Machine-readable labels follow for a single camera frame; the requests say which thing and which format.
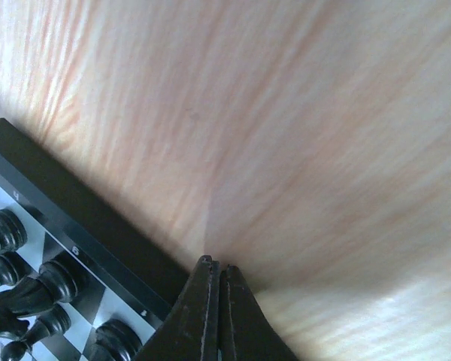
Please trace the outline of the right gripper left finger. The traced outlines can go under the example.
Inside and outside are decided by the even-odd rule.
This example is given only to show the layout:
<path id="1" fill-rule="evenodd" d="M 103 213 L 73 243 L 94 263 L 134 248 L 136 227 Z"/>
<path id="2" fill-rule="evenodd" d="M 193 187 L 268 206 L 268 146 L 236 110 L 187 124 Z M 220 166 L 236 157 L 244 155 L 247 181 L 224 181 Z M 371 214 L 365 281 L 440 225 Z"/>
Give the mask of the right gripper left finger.
<path id="1" fill-rule="evenodd" d="M 219 263 L 201 256 L 164 323 L 136 360 L 217 360 Z"/>

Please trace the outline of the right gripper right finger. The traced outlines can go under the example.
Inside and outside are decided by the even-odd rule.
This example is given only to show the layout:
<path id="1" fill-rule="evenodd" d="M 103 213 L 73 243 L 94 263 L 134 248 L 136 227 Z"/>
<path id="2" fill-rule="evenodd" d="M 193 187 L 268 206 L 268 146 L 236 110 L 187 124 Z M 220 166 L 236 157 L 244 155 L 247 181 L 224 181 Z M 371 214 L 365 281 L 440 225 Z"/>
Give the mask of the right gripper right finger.
<path id="1" fill-rule="evenodd" d="M 219 349 L 223 360 L 297 360 L 266 319 L 241 270 L 220 275 Z"/>

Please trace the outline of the black magnetic chess board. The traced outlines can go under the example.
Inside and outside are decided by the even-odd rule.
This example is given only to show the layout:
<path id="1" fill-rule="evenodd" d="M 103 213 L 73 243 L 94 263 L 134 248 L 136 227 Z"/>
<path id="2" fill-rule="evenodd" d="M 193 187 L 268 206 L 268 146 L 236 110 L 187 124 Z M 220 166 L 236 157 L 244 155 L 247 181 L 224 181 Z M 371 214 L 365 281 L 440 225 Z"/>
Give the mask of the black magnetic chess board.
<path id="1" fill-rule="evenodd" d="M 0 119 L 0 360 L 134 360 L 187 277 Z"/>

